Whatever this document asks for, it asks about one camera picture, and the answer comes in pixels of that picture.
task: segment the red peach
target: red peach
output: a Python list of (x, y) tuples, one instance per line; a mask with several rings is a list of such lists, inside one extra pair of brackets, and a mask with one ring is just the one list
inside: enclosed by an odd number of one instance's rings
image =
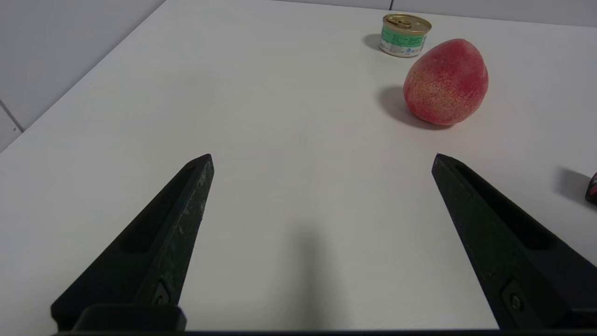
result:
[(453, 125), (479, 108), (487, 86), (487, 68), (479, 50), (465, 39), (451, 39), (413, 64), (404, 82), (404, 99), (417, 117)]

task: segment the tin can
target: tin can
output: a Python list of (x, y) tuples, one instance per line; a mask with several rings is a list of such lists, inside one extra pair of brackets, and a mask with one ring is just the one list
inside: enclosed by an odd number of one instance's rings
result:
[(383, 17), (379, 47), (398, 57), (414, 57), (421, 53), (431, 23), (410, 14), (388, 14)]

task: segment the screw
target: screw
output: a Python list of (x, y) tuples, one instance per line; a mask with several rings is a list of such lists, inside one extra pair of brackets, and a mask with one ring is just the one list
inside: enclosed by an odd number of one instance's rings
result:
[(510, 296), (510, 305), (514, 310), (522, 310), (522, 301), (516, 294), (512, 294), (512, 296)]

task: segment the green label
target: green label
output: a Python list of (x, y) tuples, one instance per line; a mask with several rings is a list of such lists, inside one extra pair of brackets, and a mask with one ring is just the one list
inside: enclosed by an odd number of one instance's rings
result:
[(383, 38), (384, 41), (399, 47), (420, 47), (423, 44), (424, 37), (425, 35), (406, 35), (397, 33), (386, 27), (381, 30), (381, 38)]

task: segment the can lid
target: can lid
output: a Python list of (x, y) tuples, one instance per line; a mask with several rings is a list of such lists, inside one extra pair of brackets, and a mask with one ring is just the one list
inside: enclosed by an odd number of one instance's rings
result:
[(422, 17), (395, 13), (383, 17), (383, 21), (394, 30), (405, 30), (412, 33), (425, 33), (431, 30), (431, 23)]

